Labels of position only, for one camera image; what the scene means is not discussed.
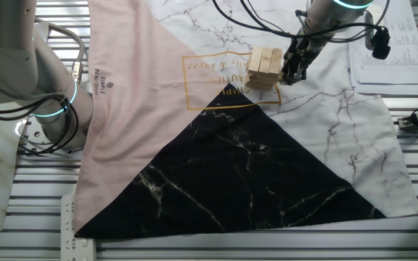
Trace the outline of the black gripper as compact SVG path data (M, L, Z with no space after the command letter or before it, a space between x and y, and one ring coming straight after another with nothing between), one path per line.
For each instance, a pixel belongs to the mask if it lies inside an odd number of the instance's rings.
M324 48L324 41L316 38L294 38L284 53L284 64L279 74L282 85L293 85L305 80L309 66ZM309 59L306 67L300 67L302 59Z

